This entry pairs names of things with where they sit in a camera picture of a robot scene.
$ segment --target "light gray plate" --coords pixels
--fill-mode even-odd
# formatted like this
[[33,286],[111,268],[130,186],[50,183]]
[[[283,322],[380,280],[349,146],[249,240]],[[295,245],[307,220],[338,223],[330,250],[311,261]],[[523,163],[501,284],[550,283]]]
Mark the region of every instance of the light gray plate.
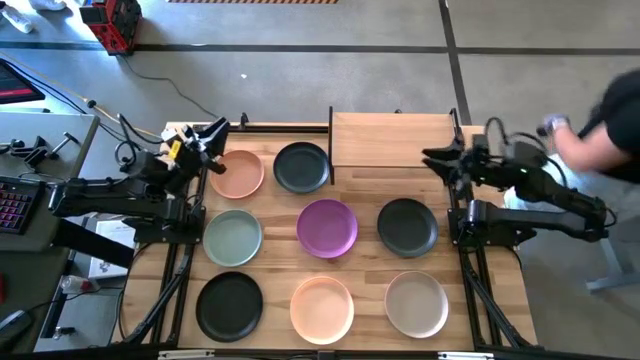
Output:
[[220,266],[247,263],[262,244],[258,219],[244,210],[229,210],[216,216],[204,231],[204,251]]

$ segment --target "cable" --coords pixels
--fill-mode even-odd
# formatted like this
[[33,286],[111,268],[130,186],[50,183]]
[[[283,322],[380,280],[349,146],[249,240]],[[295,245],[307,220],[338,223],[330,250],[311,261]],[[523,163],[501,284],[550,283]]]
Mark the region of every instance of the cable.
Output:
[[498,129],[500,130],[500,136],[502,137],[502,142],[505,145],[508,145],[509,138],[507,137],[507,133],[504,130],[504,122],[502,121],[502,119],[498,117],[494,116],[489,118],[489,120],[487,120],[487,123],[484,125],[484,135],[485,136],[489,135],[489,128],[491,127],[491,124],[493,124],[494,122],[498,124]]
[[518,254],[518,252],[511,246],[505,245],[504,247],[507,250],[511,251],[513,255],[516,256],[516,260],[518,260],[518,265],[520,265],[520,270],[522,270],[522,259],[520,259],[520,255]]
[[131,269],[133,268],[133,264],[135,263],[136,259],[138,258],[138,255],[142,254],[142,252],[148,248],[151,244],[147,243],[147,244],[143,244],[140,246],[140,248],[138,249],[138,251],[135,253],[135,255],[133,255],[133,259],[131,259],[131,265],[129,266],[129,269],[127,270],[127,277],[124,281],[124,286],[122,287],[122,290],[120,291],[120,294],[118,294],[118,299],[116,300],[116,316],[115,316],[115,321],[113,322],[113,328],[111,330],[111,333],[113,334],[113,331],[115,330],[116,324],[118,324],[118,331],[120,332],[120,338],[121,340],[124,340],[125,336],[124,336],[124,330],[122,328],[122,323],[120,322],[120,313],[122,312],[122,303],[124,302],[124,290],[127,288],[127,283],[129,282],[129,274],[131,273]]
[[116,139],[118,141],[126,141],[127,140],[127,139],[124,138],[124,136],[122,136],[122,134],[117,132],[114,128],[111,128],[111,127],[107,126],[106,124],[99,123],[98,126],[100,126],[100,128],[102,130],[104,130],[107,134],[109,134],[112,138],[114,138],[114,139]]
[[553,166],[555,166],[556,169],[558,169],[558,172],[560,173],[560,176],[562,177],[562,186],[569,187],[569,183],[567,182],[567,176],[564,174],[564,171],[562,171],[562,168],[560,167],[560,165],[550,157],[547,157],[547,161],[552,163]]
[[514,132],[513,134],[509,135],[507,139],[511,140],[516,137],[524,137],[533,140],[538,145],[538,147],[540,147],[540,150],[542,150],[545,154],[548,152],[547,146],[540,139],[531,134],[527,134],[524,132]]
[[[47,91],[51,96],[53,96],[54,98],[58,99],[58,101],[61,101],[69,106],[71,106],[72,108],[74,108],[75,110],[77,110],[78,112],[82,113],[82,114],[86,114],[86,112],[84,110],[82,110],[82,108],[78,105],[76,105],[71,99],[69,99],[66,95],[64,95],[63,93],[61,93],[60,91],[58,91],[56,88],[54,88],[53,86],[44,83],[43,81],[40,81],[39,79],[35,78],[34,76],[32,76],[31,74],[25,72],[24,70],[22,70],[21,68],[19,68],[18,66],[16,66],[14,63],[4,60],[4,62],[6,62],[7,64],[9,64],[14,70],[16,70],[17,72],[19,72],[20,74],[22,74],[23,76],[29,78],[29,80],[35,82],[36,84],[40,85],[41,88],[43,89],[48,89],[45,90]],[[53,95],[52,92],[55,92],[56,94],[58,94],[58,96],[61,96],[62,98],[64,98],[67,102],[60,100],[60,98],[58,98],[57,96]]]
[[[114,157],[116,159],[116,162],[120,166],[120,171],[126,172],[129,169],[129,167],[135,164],[136,161],[138,160],[136,149],[140,151],[142,150],[142,148],[140,148],[140,145],[138,145],[137,143],[131,141],[131,137],[129,137],[129,132],[127,131],[127,126],[125,125],[127,123],[127,119],[125,119],[125,117],[122,116],[121,114],[118,114],[118,119],[120,119],[120,127],[122,128],[122,134],[124,135],[125,140],[121,141],[118,145],[116,145],[116,149],[114,151]],[[131,151],[130,158],[119,156],[120,150],[125,145],[128,146],[129,150]]]
[[43,303],[38,304],[38,305],[36,305],[36,306],[32,306],[32,307],[30,307],[30,308],[29,308],[29,309],[27,309],[25,312],[29,313],[29,312],[32,312],[32,311],[34,311],[35,309],[40,308],[40,307],[42,307],[42,306],[52,305],[52,304],[55,304],[55,303],[60,302],[60,301],[62,301],[62,302],[64,302],[64,303],[66,303],[67,301],[71,301],[71,300],[73,300],[73,299],[77,299],[77,298],[79,298],[79,297],[80,297],[80,296],[82,296],[82,295],[95,294],[95,293],[97,293],[97,292],[100,292],[100,291],[102,291],[102,290],[106,290],[106,289],[109,289],[109,288],[104,287],[104,288],[100,288],[100,289],[97,289],[97,290],[86,291],[86,292],[83,292],[83,293],[77,294],[76,296],[72,296],[72,297],[70,297],[70,298],[66,298],[66,299],[64,299],[64,301],[62,301],[62,299],[58,299],[58,300],[51,300],[51,301],[43,302]]
[[610,228],[610,227],[612,227],[612,226],[614,226],[615,224],[618,223],[618,215],[616,215],[616,213],[614,213],[613,210],[611,210],[610,208],[607,208],[607,212],[609,214],[611,214],[611,217],[613,218],[613,220],[611,221],[610,224],[605,224],[605,226],[604,226],[605,229],[606,228]]
[[129,120],[127,120],[127,118],[124,117],[124,115],[122,114],[118,114],[118,120],[120,120],[120,124],[122,125],[124,123],[124,125],[126,125],[129,129],[131,129],[131,131],[140,139],[144,140],[145,142],[148,142],[149,144],[154,144],[154,145],[160,145],[163,144],[164,141],[162,140],[149,140],[146,137],[142,136],[142,134],[140,134],[139,132],[136,131],[136,129],[131,126],[131,123],[129,122]]
[[178,86],[176,85],[175,82],[173,82],[173,80],[171,80],[170,78],[167,77],[154,77],[154,76],[146,76],[146,75],[142,75],[140,73],[138,73],[137,71],[135,71],[133,69],[133,67],[131,66],[131,64],[129,63],[129,60],[127,60],[126,57],[121,56],[120,57],[122,60],[124,60],[124,63],[127,65],[127,67],[129,68],[129,70],[131,70],[131,72],[136,75],[137,77],[144,79],[144,80],[154,80],[154,81],[167,81],[171,84],[171,86],[173,86],[173,88],[176,90],[176,92],[178,93],[178,95],[187,100],[188,102],[192,103],[193,105],[195,105],[198,109],[200,109],[200,111],[202,111],[205,114],[211,115],[213,116],[214,119],[218,120],[220,117],[218,115],[216,115],[215,113],[205,109],[202,105],[198,104],[195,100],[193,100],[192,98],[188,97],[187,95],[183,94],[182,91],[180,91],[180,89],[178,88]]
[[[51,88],[53,91],[55,91],[55,92],[59,93],[62,97],[64,97],[64,98],[68,99],[68,97],[66,97],[65,95],[61,94],[58,90],[56,90],[56,89],[52,88],[52,87],[51,87],[51,85],[45,84],[44,82],[42,82],[42,81],[40,81],[40,80],[36,79],[34,76],[32,76],[32,75],[28,74],[27,72],[25,72],[25,71],[24,71],[24,70],[22,70],[21,68],[17,67],[14,63],[19,64],[21,67],[23,67],[23,68],[25,68],[25,69],[29,70],[29,71],[30,71],[30,72],[32,72],[33,74],[36,74],[36,75],[37,75],[37,76],[39,76],[41,79],[44,79],[44,80],[46,80],[47,82],[49,82],[49,83],[51,83],[51,84],[56,85],[58,88],[62,89],[62,91],[64,91],[64,92],[66,92],[67,94],[69,94],[69,95],[71,95],[71,96],[73,96],[73,97],[75,97],[75,98],[79,99],[80,101],[82,101],[83,103],[85,103],[85,104],[86,104],[90,109],[93,109],[93,110],[95,110],[95,111],[97,111],[97,112],[101,113],[103,116],[105,116],[105,117],[106,117],[106,118],[108,118],[109,120],[111,120],[111,121],[115,122],[116,124],[118,124],[118,123],[119,123],[119,121],[118,121],[116,118],[114,118],[111,114],[109,114],[109,113],[108,113],[106,110],[104,110],[102,107],[98,106],[98,105],[96,104],[95,100],[91,100],[91,99],[89,99],[89,98],[86,98],[86,97],[84,97],[84,96],[82,96],[82,95],[78,94],[77,92],[75,92],[75,91],[71,90],[70,88],[65,87],[63,84],[61,84],[61,83],[59,83],[59,82],[57,82],[57,81],[53,80],[52,78],[50,78],[50,77],[46,76],[45,74],[43,74],[43,73],[39,72],[38,70],[36,70],[36,69],[34,69],[34,68],[30,67],[29,65],[25,64],[24,62],[22,62],[22,61],[20,61],[20,60],[16,59],[16,58],[15,58],[15,57],[13,57],[13,56],[10,56],[9,54],[7,54],[7,53],[6,53],[6,52],[4,52],[4,51],[0,51],[0,55],[2,55],[3,57],[5,57],[6,59],[11,59],[13,62],[10,62],[10,61],[8,61],[8,60],[6,60],[6,59],[0,59],[0,61],[4,61],[4,62],[6,62],[7,64],[11,65],[14,69],[16,69],[17,71],[19,71],[21,74],[23,74],[23,75],[25,75],[25,76],[29,77],[30,79],[35,79],[35,81],[36,81],[36,82],[38,82],[38,83],[42,84],[43,86],[48,86],[48,87],[49,87],[49,88]],[[78,110],[79,112],[84,113],[84,110],[82,110],[82,108],[77,107],[77,109],[79,109],[79,110]],[[147,130],[144,130],[144,129],[140,129],[140,128],[136,128],[136,130],[137,130],[138,132],[141,132],[141,133],[147,134],[147,135],[149,135],[149,136],[154,136],[154,137],[160,138],[160,136],[158,136],[158,135],[156,135],[156,134],[154,134],[154,133],[152,133],[152,132],[150,132],[150,131],[147,131]]]

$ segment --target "plate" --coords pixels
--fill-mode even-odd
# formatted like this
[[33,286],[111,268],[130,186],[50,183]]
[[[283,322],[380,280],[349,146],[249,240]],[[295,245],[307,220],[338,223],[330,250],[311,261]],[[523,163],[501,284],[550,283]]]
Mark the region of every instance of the plate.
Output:
[[419,271],[402,273],[391,281],[384,307],[396,329],[417,339],[435,335],[449,315],[449,302],[442,285]]
[[302,210],[296,231],[300,244],[311,255],[331,259],[353,246],[358,236],[358,221],[347,205],[323,199]]
[[304,282],[291,298],[291,322],[296,332],[316,345],[340,340],[351,328],[354,306],[346,286],[330,277]]
[[258,155],[235,150],[226,153],[219,161],[227,167],[224,174],[209,172],[213,189],[229,199],[242,199],[260,187],[264,180],[264,165]]
[[204,251],[214,263],[234,267],[247,263],[262,244],[258,219],[244,210],[229,210],[211,220],[204,230]]
[[285,146],[273,163],[273,173],[285,189],[306,194],[319,189],[329,177],[329,158],[318,145],[297,142]]
[[397,255],[424,255],[438,240],[438,223],[423,203],[413,199],[396,199],[386,204],[378,215],[378,234],[382,242]]
[[258,284],[243,273],[226,272],[211,279],[200,292],[196,319],[205,335],[228,343],[246,337],[258,326],[262,308]]

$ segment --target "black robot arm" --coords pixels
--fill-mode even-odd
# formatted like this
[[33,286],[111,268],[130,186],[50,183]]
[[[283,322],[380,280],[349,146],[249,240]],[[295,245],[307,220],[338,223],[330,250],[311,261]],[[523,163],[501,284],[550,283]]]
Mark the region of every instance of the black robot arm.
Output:
[[[452,147],[458,153],[457,158],[452,156]],[[428,157],[423,161],[442,178],[445,185],[454,187],[458,196],[468,193],[473,183],[489,185],[500,191],[513,187],[522,200],[546,202],[565,210],[501,209],[473,200],[465,209],[466,213],[457,215],[458,227],[472,231],[476,241],[483,241],[482,238],[488,237],[489,233],[495,235],[499,232],[503,235],[504,245],[518,245],[536,234],[533,229],[558,230],[589,242],[608,236],[604,202],[558,184],[542,169],[547,157],[536,146],[514,142],[505,146],[503,156],[493,156],[489,152],[487,136],[474,135],[473,146],[469,150],[465,151],[464,143],[456,139],[446,152],[443,150],[424,150]]]
[[70,179],[53,187],[49,210],[57,217],[90,212],[128,216],[124,222],[136,229],[136,241],[193,243],[201,236],[204,210],[194,208],[187,197],[191,181],[203,170],[218,174],[226,169],[217,162],[223,155],[229,122],[221,118],[201,131],[183,128],[184,137],[165,132],[170,147],[167,164],[146,150],[135,153],[135,161],[119,180]]

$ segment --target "concrete floor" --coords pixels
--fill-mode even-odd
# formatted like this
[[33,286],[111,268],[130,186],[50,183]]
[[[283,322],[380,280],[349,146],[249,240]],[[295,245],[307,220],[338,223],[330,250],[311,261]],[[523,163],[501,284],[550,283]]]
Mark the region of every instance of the concrete floor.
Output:
[[[154,132],[167,121],[209,119],[177,97],[169,84],[138,79],[122,60],[101,51],[11,48],[16,44],[10,42],[64,46],[60,44],[95,41],[77,10],[36,14],[25,8],[24,1],[13,3],[33,18],[39,31],[23,35],[0,21],[0,47],[9,47],[0,51]],[[330,105],[340,111],[401,108],[437,113],[466,99],[473,124],[497,115],[508,131],[532,132],[544,114],[565,112],[579,127],[608,81],[640,63],[640,56],[616,55],[623,52],[617,51],[620,48],[640,55],[636,0],[449,0],[453,34],[461,50],[528,49],[528,55],[508,56],[467,51],[459,56],[458,74],[442,50],[447,43],[437,0],[341,0],[322,6],[140,3],[146,17],[142,44],[408,46],[422,52],[139,51],[129,59],[139,72],[172,78],[206,108],[234,120],[244,111],[256,122],[326,121]],[[589,55],[605,48],[613,49],[611,55]],[[544,55],[549,49],[586,51]],[[458,97],[454,80],[464,85],[458,88]],[[32,105],[70,111],[51,100]],[[116,175],[114,146],[113,140],[99,134],[83,175]],[[623,225],[614,238],[640,259],[635,224]],[[599,246],[545,233],[525,243],[520,254],[541,345],[638,357],[640,285],[597,295],[584,287],[585,280],[606,274]],[[109,296],[75,300],[65,307],[61,324],[76,326],[79,335],[41,341],[38,349],[105,344],[113,309]]]

